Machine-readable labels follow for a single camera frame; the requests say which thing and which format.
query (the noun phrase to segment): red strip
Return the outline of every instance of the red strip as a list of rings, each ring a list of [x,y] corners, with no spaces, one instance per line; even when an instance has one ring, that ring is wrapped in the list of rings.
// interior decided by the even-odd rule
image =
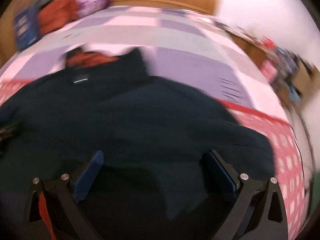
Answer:
[[[42,220],[44,221],[45,225],[47,226],[47,229],[49,230],[51,234],[51,240],[57,240],[50,221],[49,213],[47,210],[47,203],[45,201],[43,193],[40,195],[40,200],[39,200],[39,212]]]
[[[286,122],[282,119],[276,118],[276,117],[269,116],[269,115],[267,115],[263,112],[260,112],[258,110],[247,108],[247,107],[237,105],[235,103],[231,103],[228,101],[220,100],[217,98],[215,98],[215,100],[219,101],[227,109],[232,109],[232,110],[240,111],[240,112],[247,113],[247,114],[254,114],[255,116],[268,119],[269,121],[279,122],[279,123],[282,123],[282,124],[285,124],[285,125],[288,125],[291,127],[291,125],[288,122]]]

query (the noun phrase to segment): silver bolt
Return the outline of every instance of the silver bolt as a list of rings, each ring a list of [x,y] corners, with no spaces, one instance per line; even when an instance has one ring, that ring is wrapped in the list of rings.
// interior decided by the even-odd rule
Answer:
[[[63,174],[63,175],[61,176],[61,179],[62,179],[62,180],[67,180],[67,179],[69,179],[69,177],[70,177],[69,174],[66,174],[66,173],[65,173],[65,174]]]
[[[32,180],[32,183],[33,183],[33,184],[38,184],[38,183],[39,183],[39,181],[40,181],[40,179],[39,179],[39,178],[34,178],[34,179]]]
[[[242,173],[240,175],[240,178],[243,179],[243,180],[247,180],[247,179],[249,179],[249,176],[247,174],[245,174],[245,173]]]
[[[271,180],[271,182],[272,182],[273,184],[277,184],[277,182],[278,182],[277,179],[276,179],[276,178],[273,178],[273,177],[272,177],[270,180]]]

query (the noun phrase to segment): red print on bed sheet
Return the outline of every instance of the red print on bed sheet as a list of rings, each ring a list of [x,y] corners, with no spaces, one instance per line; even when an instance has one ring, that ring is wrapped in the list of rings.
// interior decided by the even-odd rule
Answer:
[[[276,178],[284,198],[289,240],[300,232],[304,213],[304,178],[301,158],[290,124],[254,109],[220,100],[245,127],[265,135],[273,148]]]

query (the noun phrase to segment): blue package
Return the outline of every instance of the blue package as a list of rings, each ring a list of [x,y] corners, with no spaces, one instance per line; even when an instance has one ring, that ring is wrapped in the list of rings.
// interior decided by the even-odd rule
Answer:
[[[41,39],[38,10],[32,5],[14,18],[17,47],[22,51]]]

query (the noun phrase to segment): light blue object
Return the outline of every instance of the light blue object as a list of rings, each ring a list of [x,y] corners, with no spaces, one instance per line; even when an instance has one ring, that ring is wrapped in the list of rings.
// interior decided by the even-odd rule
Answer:
[[[87,197],[94,180],[101,170],[103,162],[103,152],[97,151],[75,183],[72,196],[76,203]]]

